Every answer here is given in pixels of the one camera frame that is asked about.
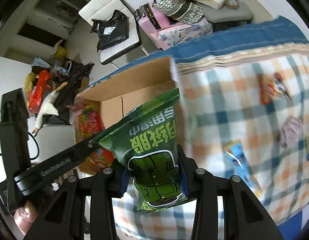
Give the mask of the person's hand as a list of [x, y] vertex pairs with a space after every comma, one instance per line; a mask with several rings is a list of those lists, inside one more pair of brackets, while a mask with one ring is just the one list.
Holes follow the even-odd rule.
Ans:
[[15, 211], [14, 221], [24, 236], [27, 234], [38, 215], [39, 213], [36, 207], [30, 201], [26, 201], [24, 206], [19, 207]]

